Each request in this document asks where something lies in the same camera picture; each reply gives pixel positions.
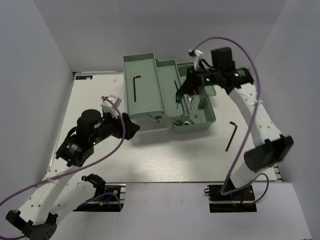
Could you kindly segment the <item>large silver ratchet wrench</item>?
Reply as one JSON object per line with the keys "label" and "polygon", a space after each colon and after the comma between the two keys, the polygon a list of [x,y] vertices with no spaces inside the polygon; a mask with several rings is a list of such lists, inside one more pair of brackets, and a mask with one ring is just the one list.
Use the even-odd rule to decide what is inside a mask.
{"label": "large silver ratchet wrench", "polygon": [[194,106],[193,106],[193,99],[194,99],[194,95],[193,94],[189,94],[188,95],[188,107],[189,107],[190,111],[192,112],[193,117],[195,119],[197,119],[198,115],[196,114]]}

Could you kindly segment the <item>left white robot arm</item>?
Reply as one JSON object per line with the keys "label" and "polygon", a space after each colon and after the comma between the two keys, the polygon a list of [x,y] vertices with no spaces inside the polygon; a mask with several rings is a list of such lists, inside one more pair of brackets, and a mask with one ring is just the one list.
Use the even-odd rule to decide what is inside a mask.
{"label": "left white robot arm", "polygon": [[56,202],[71,177],[93,155],[94,147],[108,137],[130,140],[139,130],[140,126],[125,112],[83,111],[56,151],[56,160],[41,183],[36,184],[29,199],[19,209],[10,210],[5,219],[30,240],[49,240],[58,222],[90,198],[84,197],[84,193],[96,200],[105,196],[105,181],[91,173],[81,179],[80,186],[71,191],[68,200]]}

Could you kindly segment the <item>dark hex key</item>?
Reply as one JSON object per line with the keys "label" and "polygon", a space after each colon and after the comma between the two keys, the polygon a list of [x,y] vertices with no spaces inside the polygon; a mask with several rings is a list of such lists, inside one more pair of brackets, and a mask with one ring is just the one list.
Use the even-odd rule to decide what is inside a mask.
{"label": "dark hex key", "polygon": [[133,77],[132,81],[133,81],[133,99],[134,102],[137,102],[137,90],[136,90],[136,79],[141,78],[141,75],[136,75]]}
{"label": "dark hex key", "polygon": [[187,105],[187,102],[185,101],[184,97],[180,93],[178,93],[179,87],[178,87],[176,80],[174,81],[174,84],[175,84],[175,88],[176,88],[175,101],[176,101],[177,105],[181,105],[181,108],[183,111],[183,115],[181,117],[186,120],[188,117],[188,105]]}
{"label": "dark hex key", "polygon": [[227,146],[226,146],[226,148],[225,148],[225,151],[226,151],[226,152],[228,152],[228,150],[230,149],[231,143],[232,143],[232,141],[233,141],[233,139],[234,139],[234,137],[235,137],[235,134],[236,134],[236,132],[237,132],[237,129],[238,129],[238,125],[237,125],[235,122],[230,121],[229,124],[232,125],[232,126],[234,127],[234,129],[233,129],[233,132],[232,132],[232,134],[231,134],[231,136],[230,136],[230,139],[229,139],[229,141],[228,141],[228,143],[227,143]]}

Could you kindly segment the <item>green toolbox with clear lid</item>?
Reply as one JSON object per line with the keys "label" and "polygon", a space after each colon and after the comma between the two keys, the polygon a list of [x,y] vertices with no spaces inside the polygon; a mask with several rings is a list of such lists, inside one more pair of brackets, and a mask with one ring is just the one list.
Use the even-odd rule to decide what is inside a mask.
{"label": "green toolbox with clear lid", "polygon": [[[176,104],[176,86],[184,83],[192,62],[178,63],[175,60],[157,60],[155,54],[143,53],[123,57],[126,111],[130,119],[140,125],[141,130],[151,131],[173,127],[176,133],[191,133],[208,130],[216,121],[210,97],[216,95],[213,86],[206,87],[200,95],[193,97],[197,118],[187,104],[187,118]],[[136,79],[136,102],[134,102],[133,77]]]}

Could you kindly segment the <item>green stubby screwdriver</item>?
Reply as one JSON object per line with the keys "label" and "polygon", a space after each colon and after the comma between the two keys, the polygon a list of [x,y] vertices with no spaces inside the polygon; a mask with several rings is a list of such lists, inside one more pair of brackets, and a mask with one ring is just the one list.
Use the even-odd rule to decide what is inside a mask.
{"label": "green stubby screwdriver", "polygon": [[179,108],[179,104],[181,103],[181,96],[180,95],[176,95],[175,96],[175,102],[176,102],[176,108]]}

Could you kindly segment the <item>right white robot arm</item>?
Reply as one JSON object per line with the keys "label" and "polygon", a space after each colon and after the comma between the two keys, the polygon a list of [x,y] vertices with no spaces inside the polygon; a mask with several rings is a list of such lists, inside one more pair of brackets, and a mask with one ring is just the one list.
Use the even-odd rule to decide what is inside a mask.
{"label": "right white robot arm", "polygon": [[221,195],[236,200],[265,169],[286,157],[294,141],[275,126],[260,100],[258,79],[247,68],[236,68],[231,48],[212,50],[212,65],[198,49],[188,54],[193,66],[187,69],[186,79],[175,94],[176,102],[181,102],[184,95],[199,95],[207,86],[219,86],[239,109],[252,137],[254,148],[244,152],[244,162],[237,169],[228,171],[220,190]]}

